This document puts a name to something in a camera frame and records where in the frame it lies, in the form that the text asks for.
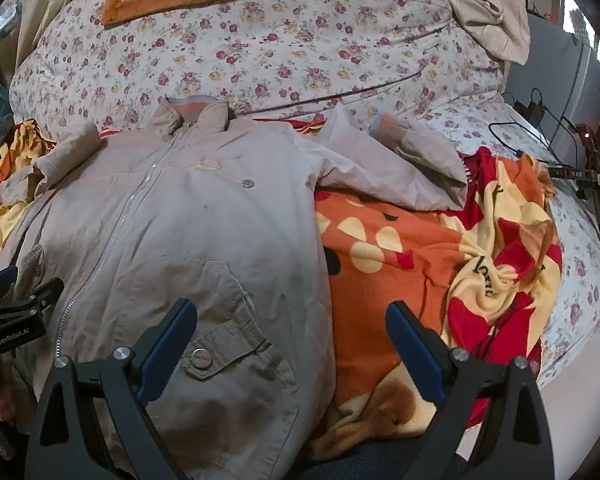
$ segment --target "floor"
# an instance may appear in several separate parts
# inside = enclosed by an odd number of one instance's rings
[[[552,444],[555,478],[568,480],[600,436],[600,332],[577,359],[542,390]],[[465,433],[458,453],[471,454],[477,430]]]

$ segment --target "jacket collar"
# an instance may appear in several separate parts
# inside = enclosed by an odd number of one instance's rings
[[[229,115],[227,101],[207,96],[158,101],[158,107],[147,127],[158,136],[170,136],[181,126],[197,126],[194,135],[206,136],[226,130]]]

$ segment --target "ribbed cuff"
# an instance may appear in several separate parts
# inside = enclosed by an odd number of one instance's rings
[[[376,114],[369,126],[369,135],[390,150],[401,145],[409,127],[398,121],[391,112]]]

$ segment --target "metal zipper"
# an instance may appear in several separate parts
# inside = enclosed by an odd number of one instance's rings
[[[154,160],[154,163],[146,172],[144,180],[140,183],[140,185],[136,188],[132,195],[126,199],[125,206],[122,209],[122,214],[120,215],[120,220],[118,220],[118,224],[116,225],[116,228],[113,231],[113,236],[109,239],[107,246],[105,247],[105,250],[102,256],[100,257],[100,261],[96,266],[96,270],[93,271],[92,275],[89,277],[89,281],[87,281],[87,283],[82,286],[82,288],[77,292],[77,294],[74,297],[72,297],[71,301],[69,301],[69,303],[66,304],[66,307],[62,311],[62,316],[60,317],[60,325],[58,325],[58,332],[56,333],[56,359],[59,358],[61,355],[60,351],[62,346],[62,336],[64,335],[66,327],[69,323],[69,314],[71,313],[71,309],[75,306],[75,304],[78,301],[80,301],[80,298],[83,297],[85,293],[91,288],[91,285],[93,285],[93,282],[95,282],[98,275],[100,274],[102,267],[104,267],[104,264],[107,263],[111,251],[113,250],[113,246],[115,245],[116,240],[118,239],[120,231],[122,231],[122,227],[125,224],[126,218],[129,214],[129,210],[131,209],[131,206],[133,205],[136,196],[142,190],[142,188],[144,188],[151,181],[152,177],[154,176],[155,168],[158,166],[158,163],[162,160],[162,158],[173,147],[175,141],[176,139],[173,139],[171,141],[171,144],[167,147],[167,149]]]

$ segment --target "beige button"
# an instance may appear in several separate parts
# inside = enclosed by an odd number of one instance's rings
[[[211,355],[211,352],[209,352],[209,350],[205,350],[204,348],[198,348],[191,356],[191,362],[199,370],[206,370],[211,366],[213,361],[214,358]]]

